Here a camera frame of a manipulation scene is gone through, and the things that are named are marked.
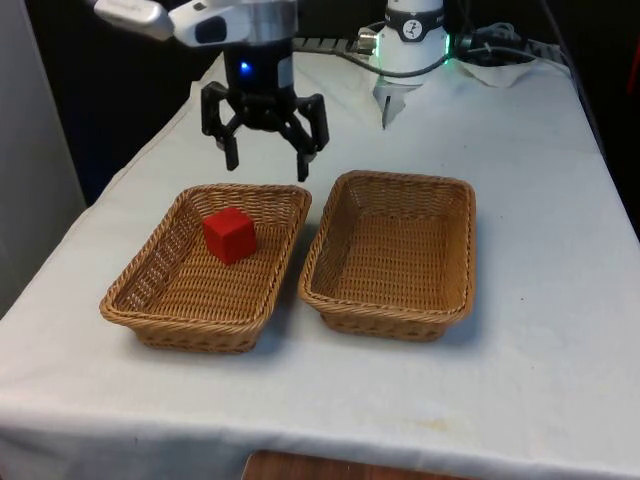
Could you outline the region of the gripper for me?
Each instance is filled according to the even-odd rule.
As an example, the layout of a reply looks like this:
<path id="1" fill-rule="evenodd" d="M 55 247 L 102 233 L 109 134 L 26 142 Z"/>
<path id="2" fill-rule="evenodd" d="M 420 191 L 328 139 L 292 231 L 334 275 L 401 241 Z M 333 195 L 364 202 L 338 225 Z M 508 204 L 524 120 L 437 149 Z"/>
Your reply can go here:
<path id="1" fill-rule="evenodd" d="M 212 81 L 201 90 L 201 126 L 224 151 L 226 169 L 239 166 L 236 130 L 277 132 L 296 150 L 297 180 L 304 182 L 309 164 L 329 142 L 324 97 L 297 97 L 293 80 L 293 42 L 232 44 L 224 50 L 227 87 Z M 221 119 L 226 101 L 234 115 Z"/>

